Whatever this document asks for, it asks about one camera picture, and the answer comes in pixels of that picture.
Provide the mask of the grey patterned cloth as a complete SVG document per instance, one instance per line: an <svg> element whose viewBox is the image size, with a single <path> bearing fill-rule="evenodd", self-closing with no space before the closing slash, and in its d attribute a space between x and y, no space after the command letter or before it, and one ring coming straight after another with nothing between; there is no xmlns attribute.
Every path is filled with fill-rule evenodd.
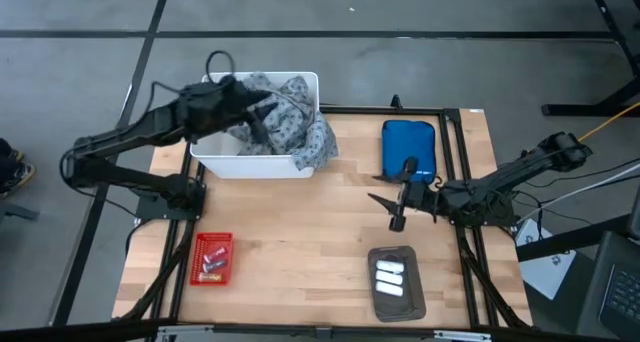
<svg viewBox="0 0 640 342"><path fill-rule="evenodd" d="M263 104L277 102L278 107L262 120L269 133L267 143L255 142L249 123L227 130L229 135L242 141L240 156L292 155L296 167L301 170L323 168L339 155L334 131L325 116L315 111L308 85L301 76L278 86L264 73L253 72L243 78L242 83L252 90L271 92Z"/></svg>

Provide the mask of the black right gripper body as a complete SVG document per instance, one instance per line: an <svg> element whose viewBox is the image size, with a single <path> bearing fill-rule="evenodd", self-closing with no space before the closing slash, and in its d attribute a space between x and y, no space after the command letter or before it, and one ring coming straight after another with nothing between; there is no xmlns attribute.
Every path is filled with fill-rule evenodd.
<svg viewBox="0 0 640 342"><path fill-rule="evenodd" d="M438 196L437 192L429 188L426 182L412 182L411 178L416 174L418 160L415 157L409 157L405 160L401 172L408 174L408 182L402 183L395 211L391 211L391 220L389 229L391 231L403 231L406 224L404 211L406 208L416 209L426 212L433 218L433 222L437 221Z"/></svg>

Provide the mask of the blue zip pouch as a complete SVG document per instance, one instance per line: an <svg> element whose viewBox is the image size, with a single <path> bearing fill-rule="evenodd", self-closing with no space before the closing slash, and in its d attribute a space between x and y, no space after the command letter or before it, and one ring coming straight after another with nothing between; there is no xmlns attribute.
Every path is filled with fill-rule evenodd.
<svg viewBox="0 0 640 342"><path fill-rule="evenodd" d="M412 182L431 184L436 176L435 129L424 121L387 120L382 125L382 175L394 177L409 157L417 159Z"/></svg>

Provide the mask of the person's shoe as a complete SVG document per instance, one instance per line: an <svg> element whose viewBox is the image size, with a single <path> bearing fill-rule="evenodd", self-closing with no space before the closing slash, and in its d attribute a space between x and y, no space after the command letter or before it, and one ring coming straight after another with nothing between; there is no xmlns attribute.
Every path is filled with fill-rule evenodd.
<svg viewBox="0 0 640 342"><path fill-rule="evenodd" d="M23 152L0 138L0 199L12 194L35 175L36 167L23 159Z"/></svg>

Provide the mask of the red perforated plastic tray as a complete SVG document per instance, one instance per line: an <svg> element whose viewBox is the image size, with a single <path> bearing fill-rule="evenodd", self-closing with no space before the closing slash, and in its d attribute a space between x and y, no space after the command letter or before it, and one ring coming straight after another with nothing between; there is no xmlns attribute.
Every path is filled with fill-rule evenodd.
<svg viewBox="0 0 640 342"><path fill-rule="evenodd" d="M233 234L207 232L196 235L189 284L225 286L231 279Z"/></svg>

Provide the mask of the dark grey plastic tray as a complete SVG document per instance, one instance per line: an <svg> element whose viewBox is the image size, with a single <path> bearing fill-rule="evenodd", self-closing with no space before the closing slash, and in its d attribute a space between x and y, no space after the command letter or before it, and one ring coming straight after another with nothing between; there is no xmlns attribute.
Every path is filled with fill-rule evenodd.
<svg viewBox="0 0 640 342"><path fill-rule="evenodd" d="M377 260L401 262L404 264L402 297L395 297L375 291L375 266ZM368 252L367 267L375 316L381 322L401 322L419 320L426 315L426 304L422 288L417 257L410 246L373 248Z"/></svg>

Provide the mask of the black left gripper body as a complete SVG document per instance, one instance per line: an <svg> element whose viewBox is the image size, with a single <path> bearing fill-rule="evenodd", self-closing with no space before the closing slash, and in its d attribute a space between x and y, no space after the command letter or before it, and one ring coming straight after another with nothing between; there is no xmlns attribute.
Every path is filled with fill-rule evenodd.
<svg viewBox="0 0 640 342"><path fill-rule="evenodd" d="M252 117L256 117L254 108L272 95L269 91L249 89L232 75L223 76L214 86L217 101L213 122L217 127L249 123Z"/></svg>

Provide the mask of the black laptop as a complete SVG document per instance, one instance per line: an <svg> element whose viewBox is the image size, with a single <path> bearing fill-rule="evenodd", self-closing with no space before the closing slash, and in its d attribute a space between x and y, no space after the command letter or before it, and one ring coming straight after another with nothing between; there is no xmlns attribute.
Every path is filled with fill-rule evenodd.
<svg viewBox="0 0 640 342"><path fill-rule="evenodd" d="M640 342L640 245L603 235L576 332Z"/></svg>

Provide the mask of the white cardboard box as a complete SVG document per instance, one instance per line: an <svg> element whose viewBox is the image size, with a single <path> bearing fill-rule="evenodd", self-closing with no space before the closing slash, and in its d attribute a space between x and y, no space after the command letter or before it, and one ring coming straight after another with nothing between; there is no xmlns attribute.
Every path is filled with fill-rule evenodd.
<svg viewBox="0 0 640 342"><path fill-rule="evenodd" d="M550 238L552 234L542 228L538 231L537 222L527 219L516 234L516 246L521 247L537 242L539 237ZM519 263L524 282L549 300L553 300L559 291L576 257L576 251L541 257Z"/></svg>

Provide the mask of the white perforated plastic bin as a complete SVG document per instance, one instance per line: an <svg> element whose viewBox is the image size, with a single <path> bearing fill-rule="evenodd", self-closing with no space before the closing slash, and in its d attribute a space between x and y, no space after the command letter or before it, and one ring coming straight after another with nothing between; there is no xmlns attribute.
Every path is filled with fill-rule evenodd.
<svg viewBox="0 0 640 342"><path fill-rule="evenodd" d="M318 75L310 71L267 71L268 80L278 86L301 76L308 85L308 95L316 112L320 110ZM227 134L216 133L191 145L190 153L204 167L221 179L304 179L314 174L313 167L299 170L292 155L240 156L242 141Z"/></svg>

